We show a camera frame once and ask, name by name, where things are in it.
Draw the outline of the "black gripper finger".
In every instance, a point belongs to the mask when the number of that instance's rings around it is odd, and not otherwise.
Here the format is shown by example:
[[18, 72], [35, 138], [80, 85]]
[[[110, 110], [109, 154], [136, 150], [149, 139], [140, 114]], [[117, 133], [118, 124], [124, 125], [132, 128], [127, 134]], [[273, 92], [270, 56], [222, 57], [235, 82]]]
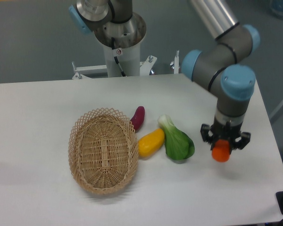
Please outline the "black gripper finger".
[[200, 128], [200, 133], [203, 142], [208, 143], [210, 145], [210, 150], [212, 151], [215, 147], [216, 136], [213, 132], [213, 127], [208, 124], [202, 124]]
[[250, 142], [251, 134], [249, 132], [240, 132], [238, 137], [229, 139], [230, 154], [233, 150], [242, 150]]

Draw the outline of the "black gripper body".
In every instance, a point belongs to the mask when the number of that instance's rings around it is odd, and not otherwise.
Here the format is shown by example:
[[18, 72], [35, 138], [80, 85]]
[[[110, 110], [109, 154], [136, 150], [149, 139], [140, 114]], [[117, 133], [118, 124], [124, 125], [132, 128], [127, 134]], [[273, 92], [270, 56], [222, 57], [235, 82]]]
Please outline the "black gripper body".
[[234, 140], [240, 136], [241, 126], [242, 123], [234, 126], [230, 122], [222, 124], [215, 118], [211, 127], [213, 140]]

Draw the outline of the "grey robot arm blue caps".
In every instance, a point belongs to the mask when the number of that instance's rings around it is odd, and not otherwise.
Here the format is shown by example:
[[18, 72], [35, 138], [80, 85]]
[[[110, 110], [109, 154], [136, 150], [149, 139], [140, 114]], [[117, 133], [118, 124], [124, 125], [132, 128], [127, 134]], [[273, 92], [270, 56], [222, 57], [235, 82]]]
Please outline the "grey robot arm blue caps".
[[[181, 72], [217, 97], [212, 125], [203, 124], [200, 133], [210, 144], [216, 161], [225, 162], [232, 150], [243, 149], [250, 133], [241, 126], [254, 92], [256, 77], [240, 61], [260, 44], [260, 35], [251, 25], [240, 25], [223, 0], [193, 0], [202, 21], [217, 42], [207, 53], [189, 52]], [[146, 24], [133, 12], [130, 0], [79, 0], [68, 9], [82, 33], [93, 32], [104, 49], [109, 77], [140, 76], [140, 43]]]

